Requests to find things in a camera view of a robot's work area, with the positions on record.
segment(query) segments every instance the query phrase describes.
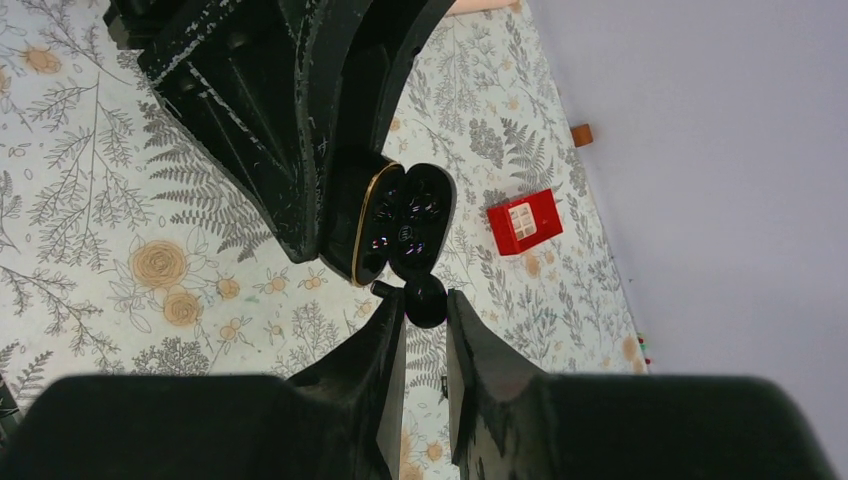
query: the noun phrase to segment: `black knob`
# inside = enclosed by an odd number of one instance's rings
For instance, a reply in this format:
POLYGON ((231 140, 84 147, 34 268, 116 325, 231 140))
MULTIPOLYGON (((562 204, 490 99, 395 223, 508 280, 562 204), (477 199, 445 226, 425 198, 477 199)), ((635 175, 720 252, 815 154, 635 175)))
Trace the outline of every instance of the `black knob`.
POLYGON ((448 314, 448 294, 438 278, 417 275, 403 286, 406 316, 418 328, 438 327, 448 314))

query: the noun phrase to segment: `open earbuds case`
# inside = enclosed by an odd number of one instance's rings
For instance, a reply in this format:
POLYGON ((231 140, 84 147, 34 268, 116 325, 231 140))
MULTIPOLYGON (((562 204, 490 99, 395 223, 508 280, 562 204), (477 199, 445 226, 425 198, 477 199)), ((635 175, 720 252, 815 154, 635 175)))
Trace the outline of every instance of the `open earbuds case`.
POLYGON ((450 175, 426 163, 408 171, 369 151, 339 151, 330 184, 324 261, 355 285, 388 264, 403 280, 429 274, 456 205, 450 175))

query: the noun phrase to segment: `orange flower pattern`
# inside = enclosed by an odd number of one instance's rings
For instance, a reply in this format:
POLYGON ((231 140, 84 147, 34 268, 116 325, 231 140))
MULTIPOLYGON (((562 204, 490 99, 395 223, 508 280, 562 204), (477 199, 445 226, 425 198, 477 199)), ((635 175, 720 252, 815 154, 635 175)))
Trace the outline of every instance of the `orange flower pattern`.
POLYGON ((49 48, 30 47, 21 53, 21 58, 38 73, 58 73, 62 62, 49 48))
POLYGON ((196 296, 185 288, 176 286, 168 291, 165 298, 165 319, 176 327, 194 325, 203 313, 196 296))
POLYGON ((172 287, 187 273, 186 257, 179 245, 154 240, 132 255, 132 272, 138 282, 146 287, 172 287))
POLYGON ((236 298, 241 291, 241 287, 238 282, 232 278, 222 278, 221 280, 218 280, 217 287, 218 294, 221 295, 221 298, 224 300, 236 298))

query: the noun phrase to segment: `rose pattern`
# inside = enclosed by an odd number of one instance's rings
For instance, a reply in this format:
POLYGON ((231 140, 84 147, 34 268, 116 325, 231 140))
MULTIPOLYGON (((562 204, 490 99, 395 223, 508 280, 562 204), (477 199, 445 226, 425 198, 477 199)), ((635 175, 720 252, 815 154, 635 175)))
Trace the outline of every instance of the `rose pattern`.
POLYGON ((186 257, 179 245, 154 240, 132 255, 132 272, 146 287, 172 287, 187 273, 186 257))
POLYGON ((168 291, 165 297, 165 319, 176 327, 194 325, 203 313, 196 296, 185 288, 176 286, 168 291))

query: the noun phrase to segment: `earbud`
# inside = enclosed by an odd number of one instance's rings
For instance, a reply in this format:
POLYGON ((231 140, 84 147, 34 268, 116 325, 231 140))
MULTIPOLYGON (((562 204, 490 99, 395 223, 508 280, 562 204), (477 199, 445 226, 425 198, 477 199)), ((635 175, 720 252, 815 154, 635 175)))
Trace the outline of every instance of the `earbud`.
POLYGON ((433 186, 424 180, 416 184, 415 194, 409 199, 408 207, 407 217, 412 223, 429 222, 442 213, 433 186))
POLYGON ((395 219, 395 203, 397 202, 397 189, 393 188, 380 198, 374 219, 379 223, 391 223, 395 219))
POLYGON ((421 241, 413 241, 401 245, 400 257, 401 263, 406 268, 418 269, 427 266, 428 254, 427 244, 421 241))

